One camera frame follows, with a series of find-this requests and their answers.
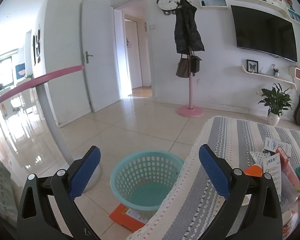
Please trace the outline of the framed butterfly picture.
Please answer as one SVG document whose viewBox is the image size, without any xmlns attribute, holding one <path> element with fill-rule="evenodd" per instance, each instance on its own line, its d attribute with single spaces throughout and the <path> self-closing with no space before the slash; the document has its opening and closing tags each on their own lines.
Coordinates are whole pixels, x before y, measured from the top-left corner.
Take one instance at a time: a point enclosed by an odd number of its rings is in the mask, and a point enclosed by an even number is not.
<svg viewBox="0 0 300 240">
<path fill-rule="evenodd" d="M 258 61 L 247 60 L 247 72 L 258 74 Z"/>
</svg>

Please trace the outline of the striped grey table cloth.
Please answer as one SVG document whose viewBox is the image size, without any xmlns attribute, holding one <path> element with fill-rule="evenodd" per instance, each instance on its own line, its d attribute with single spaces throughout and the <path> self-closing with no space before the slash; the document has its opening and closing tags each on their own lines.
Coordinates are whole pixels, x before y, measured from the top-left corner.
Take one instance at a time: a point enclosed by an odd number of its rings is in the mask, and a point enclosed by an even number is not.
<svg viewBox="0 0 300 240">
<path fill-rule="evenodd" d="M 207 121 L 155 215 L 130 239 L 282 239 L 282 209 L 270 175 L 247 176 L 266 138 L 291 146 L 300 131 L 216 116 Z"/>
</svg>

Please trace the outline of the teal plastic waste basket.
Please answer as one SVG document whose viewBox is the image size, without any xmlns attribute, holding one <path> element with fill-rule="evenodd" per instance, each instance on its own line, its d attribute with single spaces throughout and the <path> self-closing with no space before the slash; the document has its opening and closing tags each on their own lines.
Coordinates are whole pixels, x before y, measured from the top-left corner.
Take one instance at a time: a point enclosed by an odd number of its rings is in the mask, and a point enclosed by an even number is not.
<svg viewBox="0 0 300 240">
<path fill-rule="evenodd" d="M 183 164 L 178 156 L 165 151 L 130 154 L 112 170 L 111 190 L 126 207 L 156 212 L 177 181 Z"/>
</svg>

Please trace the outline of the brown hanging bag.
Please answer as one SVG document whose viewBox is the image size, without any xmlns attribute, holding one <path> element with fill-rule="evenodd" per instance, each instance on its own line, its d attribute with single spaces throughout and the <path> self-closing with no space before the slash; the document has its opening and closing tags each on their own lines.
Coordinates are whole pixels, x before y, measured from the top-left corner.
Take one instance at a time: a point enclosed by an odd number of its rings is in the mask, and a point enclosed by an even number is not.
<svg viewBox="0 0 300 240">
<path fill-rule="evenodd" d="M 196 55 L 181 55 L 178 63 L 176 76 L 180 78 L 188 78 L 190 74 L 195 76 L 200 71 L 200 63 L 202 59 Z"/>
</svg>

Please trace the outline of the red and white carton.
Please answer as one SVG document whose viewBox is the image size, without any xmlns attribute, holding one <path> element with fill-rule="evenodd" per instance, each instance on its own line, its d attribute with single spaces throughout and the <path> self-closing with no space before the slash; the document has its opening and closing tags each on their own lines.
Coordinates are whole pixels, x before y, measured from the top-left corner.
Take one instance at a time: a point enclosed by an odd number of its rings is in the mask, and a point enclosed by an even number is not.
<svg viewBox="0 0 300 240">
<path fill-rule="evenodd" d="M 290 164 L 290 161 L 289 161 L 290 157 L 284 151 L 282 146 L 279 146 L 276 149 L 275 153 L 278 153 L 280 155 L 281 170 L 282 170 L 283 174 L 286 176 L 290 185 L 293 186 L 294 195 L 296 196 L 296 198 L 299 198 L 300 197 L 300 180 Z"/>
</svg>

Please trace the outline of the white wavy lower shelf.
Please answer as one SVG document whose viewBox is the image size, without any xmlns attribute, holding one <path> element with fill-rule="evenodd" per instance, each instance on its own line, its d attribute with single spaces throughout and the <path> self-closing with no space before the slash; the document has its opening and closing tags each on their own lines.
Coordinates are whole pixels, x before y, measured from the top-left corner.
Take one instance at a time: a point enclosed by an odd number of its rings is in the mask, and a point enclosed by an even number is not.
<svg viewBox="0 0 300 240">
<path fill-rule="evenodd" d="M 261 74 L 261 73 L 253 73 L 253 72 L 249 72 L 245 69 L 245 66 L 240 66 L 239 67 L 245 74 L 248 74 L 248 75 L 254 75 L 254 76 L 259 76 L 259 77 L 267 77 L 269 79 L 274 79 L 276 82 L 284 82 L 286 84 L 289 85 L 289 87 L 291 89 L 294 89 L 294 90 L 297 90 L 297 86 L 294 82 L 292 81 L 288 81 L 288 80 L 285 80 L 285 79 L 281 79 L 281 78 L 276 78 L 274 76 L 271 76 L 271 75 L 267 75 L 267 74 Z"/>
</svg>

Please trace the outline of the blue box wall shelf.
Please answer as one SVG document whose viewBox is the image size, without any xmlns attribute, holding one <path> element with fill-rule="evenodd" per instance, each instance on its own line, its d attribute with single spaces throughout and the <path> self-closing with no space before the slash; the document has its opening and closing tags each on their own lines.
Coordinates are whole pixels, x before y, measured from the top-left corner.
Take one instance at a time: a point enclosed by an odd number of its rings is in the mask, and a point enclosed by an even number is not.
<svg viewBox="0 0 300 240">
<path fill-rule="evenodd" d="M 228 7 L 226 0 L 199 0 L 202 8 L 219 8 L 225 9 Z"/>
</svg>

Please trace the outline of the small figurine on shelf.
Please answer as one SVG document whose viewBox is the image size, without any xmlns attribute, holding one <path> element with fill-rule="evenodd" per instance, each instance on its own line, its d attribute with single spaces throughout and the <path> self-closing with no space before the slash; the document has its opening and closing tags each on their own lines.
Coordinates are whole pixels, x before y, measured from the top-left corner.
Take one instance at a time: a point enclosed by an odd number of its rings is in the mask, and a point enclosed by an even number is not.
<svg viewBox="0 0 300 240">
<path fill-rule="evenodd" d="M 273 64 L 272 67 L 273 67 L 273 75 L 274 75 L 275 78 L 278 79 L 280 77 L 279 69 L 276 68 L 275 64 Z"/>
</svg>

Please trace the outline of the pink top standing table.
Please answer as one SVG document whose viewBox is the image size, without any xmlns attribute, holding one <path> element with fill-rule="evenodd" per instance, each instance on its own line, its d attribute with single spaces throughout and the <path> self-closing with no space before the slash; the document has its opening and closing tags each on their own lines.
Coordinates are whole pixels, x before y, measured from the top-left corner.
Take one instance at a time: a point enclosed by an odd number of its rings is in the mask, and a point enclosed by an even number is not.
<svg viewBox="0 0 300 240">
<path fill-rule="evenodd" d="M 30 88 L 34 88 L 37 93 L 38 101 L 40 103 L 40 107 L 42 109 L 43 116 L 45 118 L 46 124 L 49 128 L 49 131 L 54 139 L 61 155 L 65 159 L 68 165 L 71 165 L 75 160 L 71 155 L 64 138 L 60 132 L 58 124 L 55 120 L 55 114 L 53 113 L 53 105 L 50 99 L 50 96 L 47 94 L 47 83 L 53 79 L 72 74 L 75 72 L 80 72 L 84 70 L 83 65 L 63 68 L 54 72 L 50 72 L 48 74 L 39 76 L 37 78 L 31 79 L 30 81 L 26 81 L 21 85 L 18 85 L 14 89 L 9 90 L 0 96 L 0 104 L 4 101 L 20 94 L 21 92 L 28 90 Z"/>
</svg>

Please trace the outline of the black wall television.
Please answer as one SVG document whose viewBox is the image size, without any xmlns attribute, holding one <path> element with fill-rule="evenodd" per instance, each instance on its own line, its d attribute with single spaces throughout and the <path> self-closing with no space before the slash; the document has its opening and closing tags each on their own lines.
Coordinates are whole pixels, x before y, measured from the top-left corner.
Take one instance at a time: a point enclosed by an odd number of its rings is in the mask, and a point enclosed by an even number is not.
<svg viewBox="0 0 300 240">
<path fill-rule="evenodd" d="M 297 62 L 297 48 L 291 22 L 264 11 L 231 6 L 237 47 L 260 51 Z"/>
</svg>

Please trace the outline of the potted green plant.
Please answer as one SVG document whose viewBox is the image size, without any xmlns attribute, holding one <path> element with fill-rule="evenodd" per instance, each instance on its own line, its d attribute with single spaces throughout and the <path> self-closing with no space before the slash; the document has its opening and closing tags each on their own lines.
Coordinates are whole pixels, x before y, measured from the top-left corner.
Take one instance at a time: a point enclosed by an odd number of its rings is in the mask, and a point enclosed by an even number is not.
<svg viewBox="0 0 300 240">
<path fill-rule="evenodd" d="M 272 89 L 261 88 L 262 99 L 258 104 L 268 107 L 267 119 L 270 126 L 276 126 L 284 112 L 292 109 L 294 103 L 290 96 L 290 90 L 291 88 L 283 90 L 279 83 L 274 83 Z"/>
</svg>

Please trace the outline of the orange flat package on floor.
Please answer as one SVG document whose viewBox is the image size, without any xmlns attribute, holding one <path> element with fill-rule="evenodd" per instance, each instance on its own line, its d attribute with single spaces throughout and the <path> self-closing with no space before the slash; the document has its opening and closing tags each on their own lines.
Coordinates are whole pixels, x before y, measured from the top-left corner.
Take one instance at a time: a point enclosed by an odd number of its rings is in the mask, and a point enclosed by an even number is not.
<svg viewBox="0 0 300 240">
<path fill-rule="evenodd" d="M 136 232 L 148 222 L 148 219 L 143 218 L 135 210 L 128 208 L 123 204 L 119 204 L 109 215 L 109 218 L 131 232 Z"/>
</svg>

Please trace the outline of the white open door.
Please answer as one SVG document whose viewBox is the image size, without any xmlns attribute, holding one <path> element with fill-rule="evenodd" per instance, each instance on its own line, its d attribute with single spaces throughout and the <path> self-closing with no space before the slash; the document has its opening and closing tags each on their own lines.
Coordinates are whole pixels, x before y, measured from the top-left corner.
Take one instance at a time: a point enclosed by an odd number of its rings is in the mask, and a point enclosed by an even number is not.
<svg viewBox="0 0 300 240">
<path fill-rule="evenodd" d="M 82 2 L 82 49 L 84 70 L 93 112 L 120 100 L 113 8 Z"/>
</svg>

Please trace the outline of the black hanging coat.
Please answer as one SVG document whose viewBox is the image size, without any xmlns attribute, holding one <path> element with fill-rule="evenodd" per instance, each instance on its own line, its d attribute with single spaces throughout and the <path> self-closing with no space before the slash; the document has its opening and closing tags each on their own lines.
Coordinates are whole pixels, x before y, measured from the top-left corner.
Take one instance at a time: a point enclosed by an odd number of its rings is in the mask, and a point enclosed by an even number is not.
<svg viewBox="0 0 300 240">
<path fill-rule="evenodd" d="M 197 8 L 187 0 L 180 0 L 175 10 L 174 40 L 178 54 L 189 55 L 190 51 L 205 51 L 195 22 L 196 11 Z"/>
</svg>

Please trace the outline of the orange plastic bag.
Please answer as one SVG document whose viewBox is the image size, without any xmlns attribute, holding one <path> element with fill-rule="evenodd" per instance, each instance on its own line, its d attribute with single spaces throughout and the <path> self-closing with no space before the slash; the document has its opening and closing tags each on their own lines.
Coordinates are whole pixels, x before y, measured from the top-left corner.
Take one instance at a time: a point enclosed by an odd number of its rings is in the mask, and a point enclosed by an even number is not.
<svg viewBox="0 0 300 240">
<path fill-rule="evenodd" d="M 244 174 L 252 177 L 262 177 L 263 168 L 258 164 L 254 164 L 248 167 L 247 169 L 245 169 Z"/>
</svg>

